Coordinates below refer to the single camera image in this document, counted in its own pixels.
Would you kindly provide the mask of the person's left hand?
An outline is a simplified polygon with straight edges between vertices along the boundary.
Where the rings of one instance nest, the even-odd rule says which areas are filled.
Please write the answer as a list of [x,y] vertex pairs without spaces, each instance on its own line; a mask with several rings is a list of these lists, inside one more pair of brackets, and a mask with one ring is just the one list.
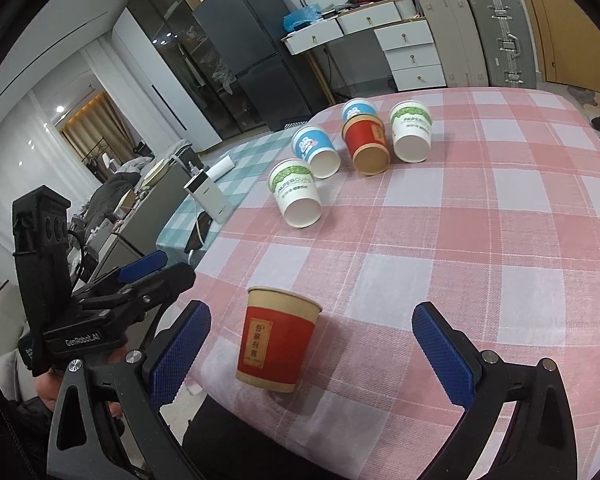
[[[128,352],[128,347],[123,346],[114,350],[108,356],[109,363],[120,362]],[[52,368],[46,373],[34,378],[35,391],[43,404],[49,410],[53,411],[59,396],[60,387],[62,384],[62,376],[57,374]]]

